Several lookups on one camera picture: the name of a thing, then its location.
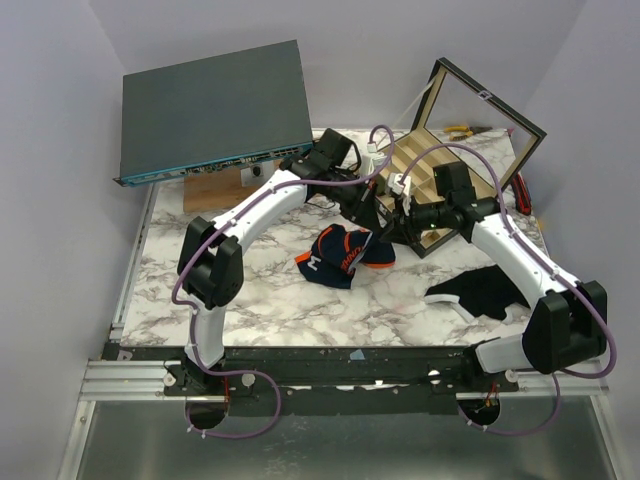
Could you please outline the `red black utility knife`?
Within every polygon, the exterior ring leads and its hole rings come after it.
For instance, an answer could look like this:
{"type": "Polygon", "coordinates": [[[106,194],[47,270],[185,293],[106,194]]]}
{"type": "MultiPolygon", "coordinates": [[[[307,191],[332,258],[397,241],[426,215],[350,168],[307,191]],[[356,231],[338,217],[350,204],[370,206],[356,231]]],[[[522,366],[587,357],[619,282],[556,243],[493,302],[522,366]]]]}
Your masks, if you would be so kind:
{"type": "Polygon", "coordinates": [[[520,173],[516,174],[512,180],[516,210],[525,216],[532,214],[532,203],[526,183],[520,173]]]}

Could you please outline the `navy orange underwear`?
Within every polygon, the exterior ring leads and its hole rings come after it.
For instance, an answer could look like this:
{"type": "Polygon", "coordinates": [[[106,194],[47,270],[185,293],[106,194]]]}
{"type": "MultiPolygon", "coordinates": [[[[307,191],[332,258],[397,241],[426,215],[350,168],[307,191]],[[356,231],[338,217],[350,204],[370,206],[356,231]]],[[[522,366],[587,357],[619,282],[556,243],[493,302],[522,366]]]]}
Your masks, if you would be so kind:
{"type": "Polygon", "coordinates": [[[311,248],[295,258],[307,281],[343,290],[351,288],[358,265],[384,269],[395,262],[395,250],[390,243],[381,242],[369,230],[347,230],[340,224],[325,228],[311,248]]]}

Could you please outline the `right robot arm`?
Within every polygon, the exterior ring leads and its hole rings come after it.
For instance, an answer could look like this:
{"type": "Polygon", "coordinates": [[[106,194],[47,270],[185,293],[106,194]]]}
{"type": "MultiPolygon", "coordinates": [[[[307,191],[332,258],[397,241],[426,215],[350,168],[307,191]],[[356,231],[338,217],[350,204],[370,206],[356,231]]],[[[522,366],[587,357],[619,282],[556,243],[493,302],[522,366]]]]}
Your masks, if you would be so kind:
{"type": "Polygon", "coordinates": [[[464,162],[437,166],[434,180],[440,200],[420,204],[410,193],[408,176],[388,175],[386,190],[395,208],[387,232],[410,238],[427,230],[458,232],[497,264],[531,309],[523,333],[472,347],[473,359],[459,370],[462,384],[480,392],[499,372],[533,369],[551,374],[603,354],[604,288],[596,281],[578,280],[544,256],[497,198],[478,197],[464,162]]]}

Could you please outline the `black white underwear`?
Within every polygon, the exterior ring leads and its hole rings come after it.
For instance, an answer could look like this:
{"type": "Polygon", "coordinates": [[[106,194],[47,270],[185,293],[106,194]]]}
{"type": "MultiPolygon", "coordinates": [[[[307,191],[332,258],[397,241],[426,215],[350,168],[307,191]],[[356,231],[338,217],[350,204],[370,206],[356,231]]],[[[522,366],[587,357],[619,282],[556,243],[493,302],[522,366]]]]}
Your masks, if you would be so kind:
{"type": "Polygon", "coordinates": [[[449,304],[466,321],[481,316],[510,322],[507,308],[529,303],[498,265],[465,271],[456,277],[431,286],[424,300],[427,304],[449,304]]]}

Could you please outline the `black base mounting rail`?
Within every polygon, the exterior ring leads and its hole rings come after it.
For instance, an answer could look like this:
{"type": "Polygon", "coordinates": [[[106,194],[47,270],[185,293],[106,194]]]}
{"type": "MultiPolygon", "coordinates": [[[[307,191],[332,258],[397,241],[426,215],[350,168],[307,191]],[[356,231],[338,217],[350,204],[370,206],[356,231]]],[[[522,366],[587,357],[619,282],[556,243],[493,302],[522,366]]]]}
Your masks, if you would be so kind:
{"type": "Polygon", "coordinates": [[[236,416],[449,415],[460,399],[518,389],[461,347],[228,347],[210,374],[187,358],[165,369],[166,396],[236,416]]]}

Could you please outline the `wooden board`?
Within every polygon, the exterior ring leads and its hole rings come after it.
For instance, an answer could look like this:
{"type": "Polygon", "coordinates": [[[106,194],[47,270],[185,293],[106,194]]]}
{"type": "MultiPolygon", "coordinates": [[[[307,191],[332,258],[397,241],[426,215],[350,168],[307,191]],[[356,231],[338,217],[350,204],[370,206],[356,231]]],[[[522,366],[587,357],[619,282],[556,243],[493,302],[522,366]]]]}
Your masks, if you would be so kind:
{"type": "Polygon", "coordinates": [[[197,213],[232,208],[258,189],[243,185],[239,170],[223,170],[184,180],[183,210],[197,213]]]}

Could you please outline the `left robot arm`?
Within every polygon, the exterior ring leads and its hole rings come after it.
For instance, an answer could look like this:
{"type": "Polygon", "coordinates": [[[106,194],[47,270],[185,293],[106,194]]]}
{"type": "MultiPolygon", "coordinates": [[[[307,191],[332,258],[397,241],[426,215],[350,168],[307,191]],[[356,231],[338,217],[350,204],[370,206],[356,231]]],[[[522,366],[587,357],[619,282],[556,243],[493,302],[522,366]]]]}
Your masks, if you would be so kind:
{"type": "Polygon", "coordinates": [[[187,382],[197,393],[214,393],[222,378],[232,374],[219,368],[226,309],[244,283],[243,257],[260,235],[315,195],[336,202],[352,223],[379,229],[374,180],[390,164],[395,146],[381,153],[370,140],[367,148],[378,160],[366,175],[343,168],[352,147],[349,138],[327,129],[310,150],[283,160],[239,205],[211,221],[197,217],[188,225],[171,301],[190,309],[184,351],[190,367],[187,382]]]}

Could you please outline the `yellow handled pliers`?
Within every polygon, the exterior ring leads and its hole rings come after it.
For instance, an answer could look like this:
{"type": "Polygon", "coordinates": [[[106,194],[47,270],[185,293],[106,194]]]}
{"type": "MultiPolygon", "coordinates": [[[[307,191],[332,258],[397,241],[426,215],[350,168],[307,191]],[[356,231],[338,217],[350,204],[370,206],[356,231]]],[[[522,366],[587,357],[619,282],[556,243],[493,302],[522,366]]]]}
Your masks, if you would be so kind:
{"type": "Polygon", "coordinates": [[[444,132],[449,135],[451,142],[463,141],[474,135],[479,135],[491,131],[491,127],[486,126],[450,126],[444,129],[444,132]]]}

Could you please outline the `grey network switch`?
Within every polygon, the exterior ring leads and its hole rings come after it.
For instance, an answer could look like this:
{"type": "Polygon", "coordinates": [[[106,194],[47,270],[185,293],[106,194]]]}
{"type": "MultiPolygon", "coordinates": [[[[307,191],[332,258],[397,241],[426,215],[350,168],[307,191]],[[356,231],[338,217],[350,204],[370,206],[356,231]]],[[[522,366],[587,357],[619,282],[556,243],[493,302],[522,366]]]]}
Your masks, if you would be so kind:
{"type": "Polygon", "coordinates": [[[119,174],[134,187],[302,153],[312,128],[297,41],[131,73],[119,174]]]}

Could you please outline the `metal switch stand bracket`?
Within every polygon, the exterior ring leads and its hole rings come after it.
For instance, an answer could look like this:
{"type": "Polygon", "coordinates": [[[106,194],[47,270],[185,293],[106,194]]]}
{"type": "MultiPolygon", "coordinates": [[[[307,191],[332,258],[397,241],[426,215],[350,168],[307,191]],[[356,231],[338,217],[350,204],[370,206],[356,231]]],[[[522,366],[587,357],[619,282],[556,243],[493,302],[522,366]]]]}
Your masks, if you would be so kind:
{"type": "Polygon", "coordinates": [[[248,166],[240,170],[241,185],[243,187],[259,187],[266,183],[274,173],[272,163],[263,162],[248,166]]]}

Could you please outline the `black compartment organizer box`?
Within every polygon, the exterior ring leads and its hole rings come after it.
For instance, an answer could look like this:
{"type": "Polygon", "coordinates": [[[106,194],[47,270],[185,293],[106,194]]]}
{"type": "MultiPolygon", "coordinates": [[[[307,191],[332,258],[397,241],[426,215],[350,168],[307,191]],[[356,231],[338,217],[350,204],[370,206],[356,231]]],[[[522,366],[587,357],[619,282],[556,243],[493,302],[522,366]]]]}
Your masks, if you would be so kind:
{"type": "MultiPolygon", "coordinates": [[[[395,150],[382,176],[387,179],[390,173],[407,172],[412,180],[412,197],[420,204],[434,203],[441,198],[436,192],[435,168],[462,161],[469,169],[477,196],[497,198],[545,136],[539,126],[490,89],[449,59],[440,58],[434,64],[409,132],[392,143],[395,150]],[[444,129],[458,125],[492,130],[451,142],[444,129]]],[[[377,202],[387,224],[395,207],[394,198],[385,193],[377,202]]],[[[436,248],[408,247],[425,257],[454,236],[461,236],[449,229],[432,231],[436,233],[447,233],[436,248]]]]}

